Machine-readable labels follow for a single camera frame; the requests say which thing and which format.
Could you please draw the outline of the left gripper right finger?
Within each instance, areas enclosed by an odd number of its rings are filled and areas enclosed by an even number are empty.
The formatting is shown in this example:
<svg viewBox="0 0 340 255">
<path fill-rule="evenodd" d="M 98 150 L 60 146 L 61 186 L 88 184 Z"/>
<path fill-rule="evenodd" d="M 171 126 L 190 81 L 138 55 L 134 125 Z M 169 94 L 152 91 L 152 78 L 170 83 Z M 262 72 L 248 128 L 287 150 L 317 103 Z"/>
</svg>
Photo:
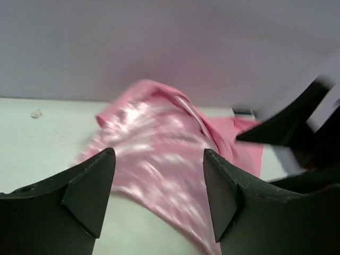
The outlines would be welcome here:
<svg viewBox="0 0 340 255">
<path fill-rule="evenodd" d="M 339 166 L 266 182 L 207 149 L 203 171 L 222 254 L 339 254 Z"/>
</svg>

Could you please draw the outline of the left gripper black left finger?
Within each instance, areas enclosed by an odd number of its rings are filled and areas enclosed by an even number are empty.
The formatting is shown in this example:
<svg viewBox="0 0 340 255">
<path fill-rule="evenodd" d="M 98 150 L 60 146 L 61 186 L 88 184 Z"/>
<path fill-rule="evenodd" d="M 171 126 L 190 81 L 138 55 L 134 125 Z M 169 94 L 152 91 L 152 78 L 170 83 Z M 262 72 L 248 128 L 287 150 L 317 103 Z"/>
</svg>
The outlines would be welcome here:
<svg viewBox="0 0 340 255">
<path fill-rule="evenodd" d="M 92 254 L 115 172 L 106 148 L 84 162 L 1 193 L 1 254 Z"/>
</svg>

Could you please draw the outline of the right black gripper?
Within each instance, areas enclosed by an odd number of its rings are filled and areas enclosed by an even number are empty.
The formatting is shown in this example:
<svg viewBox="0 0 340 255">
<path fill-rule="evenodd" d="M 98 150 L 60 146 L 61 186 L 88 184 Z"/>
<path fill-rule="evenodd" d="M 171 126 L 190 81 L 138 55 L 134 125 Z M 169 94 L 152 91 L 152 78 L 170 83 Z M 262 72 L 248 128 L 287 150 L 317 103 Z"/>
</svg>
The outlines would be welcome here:
<svg viewBox="0 0 340 255">
<path fill-rule="evenodd" d="M 275 180 L 292 191 L 311 191 L 339 182 L 339 108 L 316 131 L 307 120 L 333 87 L 317 78 L 294 101 L 271 118 L 240 133 L 236 141 L 287 147 L 304 173 Z"/>
</svg>

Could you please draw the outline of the pink pillowcase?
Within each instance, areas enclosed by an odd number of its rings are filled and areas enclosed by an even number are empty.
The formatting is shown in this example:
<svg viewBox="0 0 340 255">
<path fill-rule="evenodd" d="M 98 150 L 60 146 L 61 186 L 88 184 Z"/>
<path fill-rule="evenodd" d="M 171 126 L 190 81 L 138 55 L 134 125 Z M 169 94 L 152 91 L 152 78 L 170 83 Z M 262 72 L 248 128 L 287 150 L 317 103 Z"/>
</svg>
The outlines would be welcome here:
<svg viewBox="0 0 340 255">
<path fill-rule="evenodd" d="M 113 191 L 121 191 L 193 238 L 205 254 L 220 254 L 211 222 L 203 155 L 218 152 L 259 176 L 262 145 L 235 137 L 256 125 L 237 117 L 206 117 L 179 90 L 142 80 L 96 117 L 100 130 L 78 155 L 80 163 L 105 148 L 116 155 Z"/>
</svg>

